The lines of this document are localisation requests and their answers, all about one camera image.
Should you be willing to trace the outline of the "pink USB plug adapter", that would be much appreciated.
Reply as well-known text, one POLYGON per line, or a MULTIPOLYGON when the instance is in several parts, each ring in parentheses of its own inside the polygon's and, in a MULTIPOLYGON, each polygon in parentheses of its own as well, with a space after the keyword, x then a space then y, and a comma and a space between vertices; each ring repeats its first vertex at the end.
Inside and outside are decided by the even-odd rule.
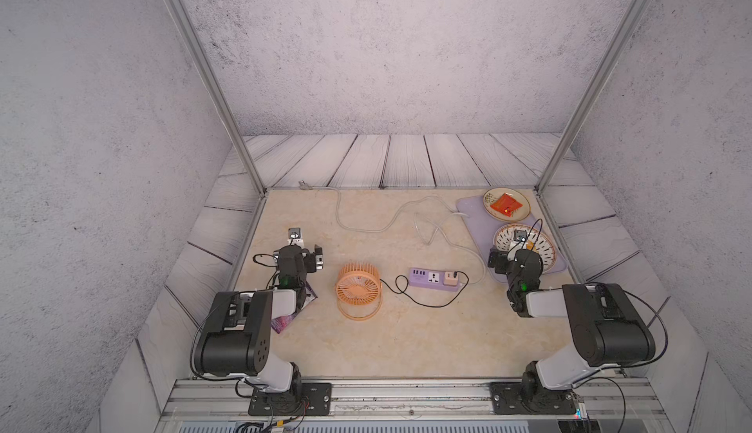
POLYGON ((446 287, 456 287, 459 284, 459 278, 457 272, 445 272, 443 276, 443 284, 446 287))

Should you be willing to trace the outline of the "purple power strip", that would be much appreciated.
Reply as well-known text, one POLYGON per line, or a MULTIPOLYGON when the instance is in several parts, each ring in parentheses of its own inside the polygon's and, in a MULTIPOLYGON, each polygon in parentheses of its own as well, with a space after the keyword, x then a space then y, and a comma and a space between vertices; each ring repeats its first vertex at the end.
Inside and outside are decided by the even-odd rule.
POLYGON ((443 276, 449 270, 428 270, 428 268, 412 268, 407 275, 409 286, 423 289, 441 290, 452 293, 458 292, 461 283, 456 287, 446 287, 443 284, 443 276))

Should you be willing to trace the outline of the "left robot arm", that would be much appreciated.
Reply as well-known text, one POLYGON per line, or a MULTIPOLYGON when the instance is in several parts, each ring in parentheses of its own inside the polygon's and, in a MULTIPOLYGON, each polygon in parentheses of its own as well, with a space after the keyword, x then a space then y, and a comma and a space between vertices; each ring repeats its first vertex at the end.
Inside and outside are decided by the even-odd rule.
POLYGON ((299 400, 300 370, 272 351, 272 321, 295 317, 306 306, 311 295, 307 277, 323 269, 323 249, 289 244, 272 258, 268 287, 215 295, 196 336, 190 368, 205 380, 242 381, 260 393, 299 400))

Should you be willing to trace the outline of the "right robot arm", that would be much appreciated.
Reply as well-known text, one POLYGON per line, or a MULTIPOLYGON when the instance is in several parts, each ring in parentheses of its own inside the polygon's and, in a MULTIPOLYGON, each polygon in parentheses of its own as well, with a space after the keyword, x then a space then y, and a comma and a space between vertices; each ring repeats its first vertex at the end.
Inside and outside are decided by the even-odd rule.
POLYGON ((507 299, 523 319, 566 319, 572 342, 530 362, 517 382, 491 385, 503 413, 573 413, 574 387, 606 368, 642 368, 664 356, 634 307, 639 297, 615 283, 540 288, 544 262, 529 249, 491 250, 488 267, 507 280, 507 299))

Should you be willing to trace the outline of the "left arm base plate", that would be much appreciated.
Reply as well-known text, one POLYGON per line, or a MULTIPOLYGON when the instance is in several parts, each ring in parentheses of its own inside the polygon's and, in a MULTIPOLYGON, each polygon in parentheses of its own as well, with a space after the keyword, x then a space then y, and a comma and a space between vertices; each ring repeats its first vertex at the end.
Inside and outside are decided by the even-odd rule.
POLYGON ((327 417, 332 401, 331 383, 293 384, 282 393, 266 393, 254 387, 248 415, 250 417, 327 417))

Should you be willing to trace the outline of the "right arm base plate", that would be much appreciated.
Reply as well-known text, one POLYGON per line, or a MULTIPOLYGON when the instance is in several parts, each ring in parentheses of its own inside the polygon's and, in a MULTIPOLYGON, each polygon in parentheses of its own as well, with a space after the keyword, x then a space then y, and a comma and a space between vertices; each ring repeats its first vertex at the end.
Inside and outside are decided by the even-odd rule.
POLYGON ((572 391, 551 391, 537 384, 494 382, 490 395, 495 415, 575 415, 572 391))

